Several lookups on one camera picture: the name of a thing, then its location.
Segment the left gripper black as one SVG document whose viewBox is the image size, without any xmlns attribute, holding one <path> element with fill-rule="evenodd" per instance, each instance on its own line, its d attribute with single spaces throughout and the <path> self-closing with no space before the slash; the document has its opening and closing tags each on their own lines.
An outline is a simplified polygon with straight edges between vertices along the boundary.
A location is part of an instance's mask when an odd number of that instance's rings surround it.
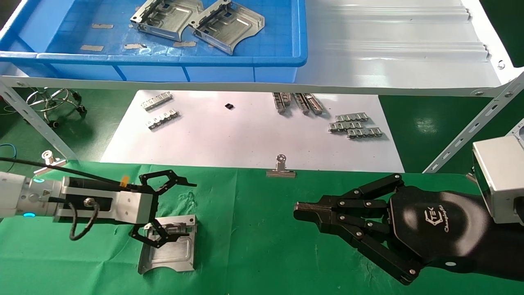
<svg viewBox="0 0 524 295">
<path fill-rule="evenodd" d="M 156 179 L 158 177 L 167 177 L 163 185 L 158 189 L 153 189 L 148 181 L 150 179 Z M 78 177 L 64 177 L 62 180 L 63 186 L 66 187 L 75 187 L 81 189 L 94 189 L 99 191 L 108 191 L 108 192 L 140 192 L 140 193 L 149 193 L 154 195 L 163 195 L 165 192 L 168 192 L 169 189 L 175 185 L 188 186 L 188 187 L 197 187 L 197 184 L 189 183 L 186 177 L 178 176 L 173 170 L 160 170 L 157 172 L 148 172 L 146 174 L 139 175 L 140 185 L 136 189 L 123 188 L 118 184 L 109 184 L 106 182 L 94 180 L 94 179 L 81 179 Z M 140 241 L 144 245 L 160 248 L 166 243 L 176 242 L 180 237 L 189 237 L 190 233 L 168 233 L 163 225 L 159 221 L 152 221 L 148 225 L 151 225 L 153 230 L 159 235 L 156 239 L 149 239 L 146 236 L 142 236 L 138 233 L 141 225 L 134 225 L 130 231 L 130 237 Z"/>
</svg>

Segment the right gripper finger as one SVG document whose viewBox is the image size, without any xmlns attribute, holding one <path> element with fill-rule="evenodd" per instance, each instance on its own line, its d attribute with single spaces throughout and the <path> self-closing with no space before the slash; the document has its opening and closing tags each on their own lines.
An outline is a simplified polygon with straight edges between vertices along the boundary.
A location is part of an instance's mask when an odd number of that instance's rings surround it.
<svg viewBox="0 0 524 295">
<path fill-rule="evenodd" d="M 378 200 L 382 196 L 395 192 L 404 186 L 400 174 L 391 174 L 381 179 L 351 189 L 342 195 L 324 195 L 316 203 L 298 202 L 296 211 L 335 211 L 343 212 L 349 209 L 383 209 L 385 200 Z"/>
</svg>

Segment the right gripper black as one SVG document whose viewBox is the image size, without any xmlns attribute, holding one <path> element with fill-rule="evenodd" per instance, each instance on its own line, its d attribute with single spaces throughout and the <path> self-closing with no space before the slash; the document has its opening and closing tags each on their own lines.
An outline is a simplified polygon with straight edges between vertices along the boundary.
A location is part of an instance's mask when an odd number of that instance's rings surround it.
<svg viewBox="0 0 524 295">
<path fill-rule="evenodd" d="M 391 196 L 389 206 L 395 237 L 422 264 L 450 271 L 477 270 L 477 250 L 492 224 L 481 196 L 405 186 Z M 407 259 L 372 237 L 374 230 L 361 217 L 296 212 L 294 218 L 315 223 L 320 233 L 339 236 L 405 286 L 423 269 L 416 259 Z"/>
</svg>

